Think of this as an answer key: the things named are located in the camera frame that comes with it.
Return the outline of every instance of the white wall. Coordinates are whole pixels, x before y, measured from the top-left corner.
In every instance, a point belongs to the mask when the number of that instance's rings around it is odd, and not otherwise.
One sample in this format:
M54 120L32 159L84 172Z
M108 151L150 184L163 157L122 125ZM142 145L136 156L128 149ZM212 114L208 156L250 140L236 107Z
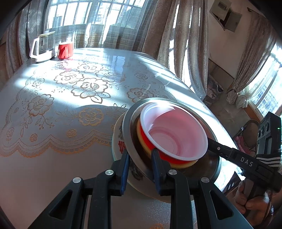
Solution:
M208 12L209 22L209 58L217 65L236 77L245 44L248 38L248 29L251 22L251 13L247 7L259 12L248 0L230 0L233 11L242 14L235 33L223 30L216 19ZM214 0L208 0L208 11Z

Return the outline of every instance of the white kettle handle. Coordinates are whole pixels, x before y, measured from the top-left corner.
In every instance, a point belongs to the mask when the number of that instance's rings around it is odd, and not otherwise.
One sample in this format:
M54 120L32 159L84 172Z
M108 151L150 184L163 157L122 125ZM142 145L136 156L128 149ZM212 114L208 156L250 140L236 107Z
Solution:
M29 56L30 56L31 58L34 58L34 59L37 59L37 58L38 58L38 54L39 54L39 53L36 53L36 55L33 54L33 51L34 51L34 47L35 47L35 45L36 45L36 42L38 42L37 45L39 46L39 38L35 38L35 39L33 40L33 44L32 44L31 50L30 50L30 52L29 52Z

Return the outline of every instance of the gray curtain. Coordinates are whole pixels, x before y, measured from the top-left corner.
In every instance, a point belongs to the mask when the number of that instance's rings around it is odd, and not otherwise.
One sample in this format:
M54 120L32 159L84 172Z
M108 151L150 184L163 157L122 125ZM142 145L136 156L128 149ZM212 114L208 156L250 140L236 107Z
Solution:
M176 74L200 99L207 90L207 0L158 0L142 52Z
M253 11L249 27L249 37L242 54L232 89L227 93L227 101L233 104L237 93L248 86L262 69L276 43L276 32L270 22Z
M31 1L7 28L6 70L8 78L29 58L33 39L42 33L46 0Z

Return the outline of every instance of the table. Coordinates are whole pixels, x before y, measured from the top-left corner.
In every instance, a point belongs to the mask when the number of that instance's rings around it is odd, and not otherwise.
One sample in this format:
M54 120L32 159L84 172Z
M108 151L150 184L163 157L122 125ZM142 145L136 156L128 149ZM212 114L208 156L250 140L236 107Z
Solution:
M223 126L173 73L149 55L76 49L72 58L29 59L0 92L0 205L16 229L26 229L73 177L110 168L118 117L149 97L178 101L197 112L219 143L235 147ZM222 159L223 189L237 167ZM113 229L169 228L170 204L127 185L112 198Z

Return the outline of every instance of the blue gripper pad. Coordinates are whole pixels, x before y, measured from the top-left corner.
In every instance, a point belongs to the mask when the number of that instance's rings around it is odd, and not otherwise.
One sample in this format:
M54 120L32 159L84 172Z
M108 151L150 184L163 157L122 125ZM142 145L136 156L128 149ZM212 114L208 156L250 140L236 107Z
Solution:
M121 194L122 194L122 195L124 194L124 191L125 191L125 188L126 188L128 170L129 170L129 154L126 153L124 168L123 168L122 176L121 176L121 187L120 187L120 191L121 191Z
M153 173L154 173L156 189L157 189L158 194L160 194L160 191L161 191L160 172L157 168L156 155L154 153L152 153L151 160L152 160L152 168L153 168Z

